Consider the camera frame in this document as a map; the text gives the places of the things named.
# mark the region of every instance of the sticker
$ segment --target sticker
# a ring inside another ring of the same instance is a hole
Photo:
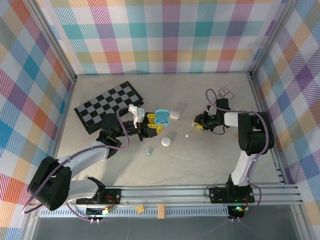
[[[232,99],[235,95],[233,95],[228,89],[226,89],[225,87],[223,87],[222,89],[220,89],[218,91],[218,94],[224,98],[224,99]]]

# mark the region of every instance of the plaid wallpaper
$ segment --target plaid wallpaper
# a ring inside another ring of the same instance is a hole
[[[53,152],[71,84],[23,0],[0,0],[0,240],[18,237],[28,184]]]
[[[274,14],[274,16],[272,18],[272,21],[271,21],[267,31],[265,32],[265,34],[263,36],[263,39],[262,39],[262,41],[261,41],[261,43],[259,45],[259,48],[257,49],[257,51],[254,54],[253,61],[251,62],[251,65],[250,65],[248,71],[252,71],[254,66],[255,66],[255,64],[257,63],[257,60],[258,60],[258,58],[260,56],[260,53],[261,53],[262,49],[265,47],[265,45],[266,45],[266,43],[267,43],[267,41],[269,39],[269,36],[272,33],[273,29],[275,28],[276,22],[279,19],[279,17],[280,17],[280,15],[281,15],[281,13],[282,13],[282,11],[283,11],[283,9],[284,9],[284,7],[285,7],[287,2],[288,2],[288,0],[281,0],[281,3],[278,6],[278,9],[276,10],[276,12]]]
[[[298,2],[257,84],[285,171],[320,239],[320,1]]]
[[[285,2],[37,1],[78,74],[247,72]]]

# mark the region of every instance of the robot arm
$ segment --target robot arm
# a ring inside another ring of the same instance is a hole
[[[226,98],[218,99],[216,101],[216,106],[220,109],[230,110],[229,102]],[[236,190],[238,192],[242,192],[243,189],[245,189],[244,192],[247,190],[250,191],[247,175],[255,166],[253,165],[252,167],[255,157],[263,151],[266,145],[266,132],[263,124],[256,115],[251,113],[227,112],[220,109],[217,109],[216,114],[214,115],[209,115],[207,111],[197,115],[194,119],[194,124],[200,129],[210,130],[211,132],[218,126],[223,126],[224,128],[238,128],[238,143],[241,153],[235,170],[226,182],[225,194],[231,196]],[[259,114],[266,123],[269,135],[268,148],[263,153],[264,155],[269,149],[273,148],[275,139],[268,114],[266,112],[259,112]]]
[[[133,112],[134,120],[123,123],[129,136],[138,135],[140,141],[143,141],[144,138],[157,136],[164,129],[164,126],[155,124],[156,116],[154,113],[145,113],[144,109],[140,107],[131,106],[131,109],[135,110]],[[103,118],[100,129],[99,137],[91,145],[91,150],[80,151],[81,154],[76,155],[60,167],[35,197],[49,210],[56,210],[65,201],[69,200],[86,198],[96,203],[105,200],[105,186],[97,179],[88,177],[88,179],[82,181],[71,181],[86,168],[112,157],[118,151],[108,147],[95,148],[96,146],[104,144],[120,147],[122,145],[117,138],[124,136],[125,133],[115,113],[109,113]],[[51,156],[43,159],[28,186],[28,192],[33,195],[53,169],[69,158],[68,155],[60,159],[54,159]]]

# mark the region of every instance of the small yellow block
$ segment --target small yellow block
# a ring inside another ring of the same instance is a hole
[[[138,212],[138,214],[143,213],[145,211],[144,206],[142,204],[136,206],[135,209]]]

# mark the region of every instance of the chessboard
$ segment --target chessboard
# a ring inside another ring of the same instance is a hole
[[[126,81],[76,107],[74,111],[88,134],[92,134],[100,129],[100,123],[106,114],[115,113],[119,108],[129,104],[140,106],[144,102],[140,94]],[[127,109],[119,112],[120,116],[127,113]]]

